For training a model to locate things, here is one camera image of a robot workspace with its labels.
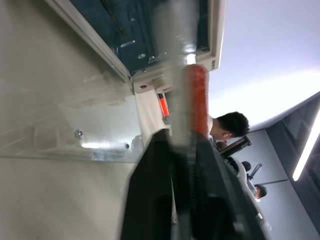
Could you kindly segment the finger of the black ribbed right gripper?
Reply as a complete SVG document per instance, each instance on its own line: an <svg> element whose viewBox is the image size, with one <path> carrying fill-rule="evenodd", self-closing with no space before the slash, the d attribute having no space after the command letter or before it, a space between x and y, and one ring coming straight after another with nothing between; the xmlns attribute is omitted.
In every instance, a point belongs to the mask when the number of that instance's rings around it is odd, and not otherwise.
<svg viewBox="0 0 320 240"><path fill-rule="evenodd" d="M237 141L233 142L232 144L226 146L222 150L219 150L219 154L222 157L230 157L240 151L242 151L244 148L251 146L252 143L250 139L247 136L244 136Z"/></svg>

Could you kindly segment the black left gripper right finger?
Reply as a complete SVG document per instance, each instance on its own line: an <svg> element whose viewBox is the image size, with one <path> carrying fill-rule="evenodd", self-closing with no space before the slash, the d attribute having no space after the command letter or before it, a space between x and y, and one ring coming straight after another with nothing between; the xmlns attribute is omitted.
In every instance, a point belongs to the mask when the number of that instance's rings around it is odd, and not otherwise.
<svg viewBox="0 0 320 240"><path fill-rule="evenodd" d="M192 235L195 240L270 240L240 181L210 141L195 135Z"/></svg>

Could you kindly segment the small orange tube grey end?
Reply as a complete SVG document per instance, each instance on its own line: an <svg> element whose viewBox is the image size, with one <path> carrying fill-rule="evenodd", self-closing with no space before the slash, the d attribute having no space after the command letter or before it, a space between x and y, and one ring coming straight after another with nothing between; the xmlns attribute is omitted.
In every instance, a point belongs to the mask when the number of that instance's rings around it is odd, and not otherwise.
<svg viewBox="0 0 320 240"><path fill-rule="evenodd" d="M162 121L165 125L169 125L171 123L171 120L170 120L170 112L169 112L166 96L164 93L158 93L157 97L158 97L160 109L162 112Z"/></svg>

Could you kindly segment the black device on stand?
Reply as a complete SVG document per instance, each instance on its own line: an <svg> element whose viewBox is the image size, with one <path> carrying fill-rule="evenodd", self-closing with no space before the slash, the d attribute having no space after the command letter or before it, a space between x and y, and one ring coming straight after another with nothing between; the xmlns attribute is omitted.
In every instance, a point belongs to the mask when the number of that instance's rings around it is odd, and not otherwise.
<svg viewBox="0 0 320 240"><path fill-rule="evenodd" d="M247 180L252 180L255 177L255 175L260 171L262 166L262 163L258 163L256 167L253 169L253 171L250 174L247 174Z"/></svg>

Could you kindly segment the person with short black hair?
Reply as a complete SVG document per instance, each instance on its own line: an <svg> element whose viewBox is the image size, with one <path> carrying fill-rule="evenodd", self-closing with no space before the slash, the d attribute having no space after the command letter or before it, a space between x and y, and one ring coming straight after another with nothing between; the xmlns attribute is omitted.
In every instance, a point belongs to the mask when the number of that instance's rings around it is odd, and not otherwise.
<svg viewBox="0 0 320 240"><path fill-rule="evenodd" d="M230 139L242 138L250 130L249 120L238 111L217 118L210 116L208 126L213 145L218 150L225 148Z"/></svg>

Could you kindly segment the clear acrylic plate with screws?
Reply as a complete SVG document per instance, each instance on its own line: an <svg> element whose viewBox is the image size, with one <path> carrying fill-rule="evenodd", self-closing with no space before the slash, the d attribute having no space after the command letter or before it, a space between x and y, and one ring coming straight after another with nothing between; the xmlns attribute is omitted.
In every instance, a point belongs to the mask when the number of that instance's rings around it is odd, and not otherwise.
<svg viewBox="0 0 320 240"><path fill-rule="evenodd" d="M135 163L143 152L129 83L0 78L0 157Z"/></svg>

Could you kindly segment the person in light shirt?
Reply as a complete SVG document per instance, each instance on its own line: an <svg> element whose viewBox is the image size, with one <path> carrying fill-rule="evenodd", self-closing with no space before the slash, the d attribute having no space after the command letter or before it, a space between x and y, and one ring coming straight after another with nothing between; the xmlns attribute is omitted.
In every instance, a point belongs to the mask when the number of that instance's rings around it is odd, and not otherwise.
<svg viewBox="0 0 320 240"><path fill-rule="evenodd" d="M262 184L255 184L254 185L255 189L256 189L256 194L255 194L255 198L257 200L265 197L268 193L267 188L262 185Z"/></svg>

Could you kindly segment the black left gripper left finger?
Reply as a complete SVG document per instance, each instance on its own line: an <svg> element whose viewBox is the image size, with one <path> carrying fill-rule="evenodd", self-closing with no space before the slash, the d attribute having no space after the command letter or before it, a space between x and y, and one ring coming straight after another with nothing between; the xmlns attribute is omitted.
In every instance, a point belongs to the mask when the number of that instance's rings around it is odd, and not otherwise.
<svg viewBox="0 0 320 240"><path fill-rule="evenodd" d="M171 240L176 160L169 130L154 133L129 180L120 240Z"/></svg>

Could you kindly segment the long white ceiling light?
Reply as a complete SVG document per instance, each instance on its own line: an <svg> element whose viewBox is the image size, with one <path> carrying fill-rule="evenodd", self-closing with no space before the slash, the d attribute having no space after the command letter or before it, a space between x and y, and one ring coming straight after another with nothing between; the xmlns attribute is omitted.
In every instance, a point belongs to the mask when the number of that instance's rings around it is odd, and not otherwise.
<svg viewBox="0 0 320 240"><path fill-rule="evenodd" d="M313 150L313 147L318 139L319 134L320 134L320 113L316 116L314 120L309 137L306 141L304 149L301 153L301 156L298 160L296 168L293 172L292 178L295 182L300 178L300 175L309 159L309 156Z"/></svg>

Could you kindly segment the orange-red cylindrical piece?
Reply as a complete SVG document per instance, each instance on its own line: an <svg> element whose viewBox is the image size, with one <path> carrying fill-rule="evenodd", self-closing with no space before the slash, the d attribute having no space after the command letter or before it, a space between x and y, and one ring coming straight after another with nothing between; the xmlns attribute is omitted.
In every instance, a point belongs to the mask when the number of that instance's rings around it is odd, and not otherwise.
<svg viewBox="0 0 320 240"><path fill-rule="evenodd" d="M185 67L185 76L190 87L192 130L209 139L209 72L200 64L190 64Z"/></svg>

